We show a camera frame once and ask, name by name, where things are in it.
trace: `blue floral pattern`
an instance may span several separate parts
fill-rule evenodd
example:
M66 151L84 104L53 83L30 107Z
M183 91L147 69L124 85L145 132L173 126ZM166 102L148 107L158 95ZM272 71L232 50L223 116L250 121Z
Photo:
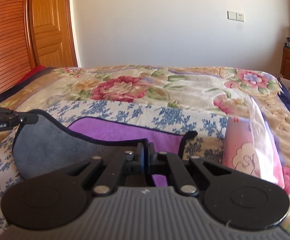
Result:
M60 101L48 107L46 111L64 126L69 126L78 118L92 116L180 135L195 130L198 136L187 142L184 158L199 155L216 162L222 160L227 125L227 118L222 115L103 100ZM12 131L0 143L0 199L8 188L23 180L12 156L15 133L16 130ZM0 234L7 228L8 225L0 210Z

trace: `floral bedspread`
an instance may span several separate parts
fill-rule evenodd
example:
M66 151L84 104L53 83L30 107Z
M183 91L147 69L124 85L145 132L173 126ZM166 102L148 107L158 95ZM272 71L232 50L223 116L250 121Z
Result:
M275 135L283 166L284 190L290 197L290 112L277 96L280 92L280 85L272 75L234 68L164 68L142 65L96 69L64 68L55 69L36 79L0 106L28 111L35 108L50 109L64 100L110 100L178 111L209 112L211 117L232 115L248 118L249 112L244 98L250 95L256 100ZM134 113L133 109L119 111L121 112L117 112L117 122L129 120ZM147 125L157 124L157 129L164 130L161 125L168 127L174 122L174 117L172 114L168 116L172 111L166 111L166 117L162 121L159 113L157 111L157 116L149 118ZM183 130L180 127L172 132L183 133L194 128L189 127L192 124L189 120L187 124ZM206 119L205 128L220 141L223 139L225 127L218 121ZM196 141L191 141L191 147L184 154L184 158L201 155L220 162L223 154L221 146L202 148L202 141L208 143L208 136L207 132L204 139L197 137ZM13 137L8 132L0 133L0 149L4 148L5 152L5 159L0 159L0 176L5 170L15 169L11 155L12 140ZM19 181L20 175L16 174L4 181L5 185L0 184L0 198L8 187ZM290 233L290 210L283 227ZM1 217L0 233L5 228L5 219Z

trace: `wooden louvered panel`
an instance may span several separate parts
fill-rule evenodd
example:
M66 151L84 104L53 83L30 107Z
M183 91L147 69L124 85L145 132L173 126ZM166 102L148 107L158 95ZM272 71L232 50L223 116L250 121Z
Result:
M30 70L24 0L0 0L0 93Z
M0 33L13 29L14 25L23 24L22 19L23 17L15 18L8 21L7 23L0 25Z
M23 59L26 58L26 53L24 54L17 54L15 55L8 55L7 57L5 57L5 60L3 62L0 62L0 70L6 68L7 65L11 64L11 65L16 65L17 62L16 60L18 59Z
M21 55L20 52L24 52L22 44L19 45L19 46L16 46L15 49L10 50L9 52L6 52L6 53L2 54L1 56L3 57L3 59L0 59L0 66L2 66L4 64L7 64L7 62L11 58L15 58L15 57L18 57L19 55Z

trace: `pink package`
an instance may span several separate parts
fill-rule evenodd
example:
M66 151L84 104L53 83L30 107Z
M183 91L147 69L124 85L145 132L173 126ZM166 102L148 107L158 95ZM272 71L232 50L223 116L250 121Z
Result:
M274 176L278 180L277 184L284 188L281 163L270 130L269 136L274 152ZM224 141L223 165L260 178L260 171L258 170L258 165L256 165L256 160L257 155L249 120L229 117Z

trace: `gray ribbed grip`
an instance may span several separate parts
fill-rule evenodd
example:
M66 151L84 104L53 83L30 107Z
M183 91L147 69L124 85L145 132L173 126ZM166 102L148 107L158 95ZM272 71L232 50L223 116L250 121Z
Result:
M280 227L245 232L224 226L203 210L196 198L172 187L119 187L95 198L72 223L48 231L11 226L0 240L290 240Z

